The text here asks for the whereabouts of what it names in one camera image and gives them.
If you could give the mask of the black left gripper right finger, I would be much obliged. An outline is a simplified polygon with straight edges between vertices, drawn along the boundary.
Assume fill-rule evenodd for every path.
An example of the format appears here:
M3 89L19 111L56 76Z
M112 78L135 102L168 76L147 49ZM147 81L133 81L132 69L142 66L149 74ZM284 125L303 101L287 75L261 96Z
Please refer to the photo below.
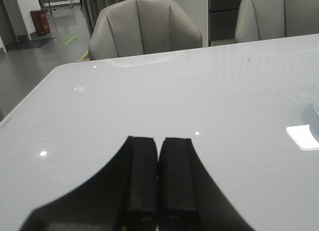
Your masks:
M211 178L190 139L166 138L162 144L159 230L252 230Z

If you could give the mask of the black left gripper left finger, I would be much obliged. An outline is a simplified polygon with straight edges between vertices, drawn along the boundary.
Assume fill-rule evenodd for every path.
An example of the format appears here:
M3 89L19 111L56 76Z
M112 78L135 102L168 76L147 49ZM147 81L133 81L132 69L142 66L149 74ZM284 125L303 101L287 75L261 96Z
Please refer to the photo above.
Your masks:
M35 209L22 231L154 231L158 155L152 138L129 136L93 177Z

